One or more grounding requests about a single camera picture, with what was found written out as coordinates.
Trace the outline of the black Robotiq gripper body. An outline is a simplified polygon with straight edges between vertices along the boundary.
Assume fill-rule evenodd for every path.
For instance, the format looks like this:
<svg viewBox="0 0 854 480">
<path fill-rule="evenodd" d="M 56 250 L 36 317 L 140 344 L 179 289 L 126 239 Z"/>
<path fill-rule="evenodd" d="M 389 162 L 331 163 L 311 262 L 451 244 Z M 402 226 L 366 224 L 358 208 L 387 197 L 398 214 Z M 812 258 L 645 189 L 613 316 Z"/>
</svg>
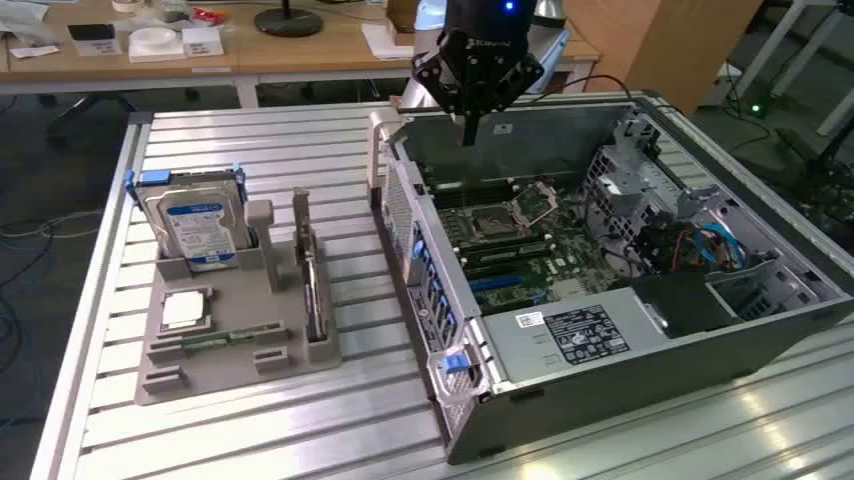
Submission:
<svg viewBox="0 0 854 480">
<path fill-rule="evenodd" d="M 469 108 L 470 67 L 478 63 L 473 58 L 483 59 L 493 56 L 519 58 L 530 53 L 527 35 L 534 12 L 533 1 L 487 0 L 447 3 L 445 30 L 458 29 L 467 36 L 462 82 Z"/>
</svg>

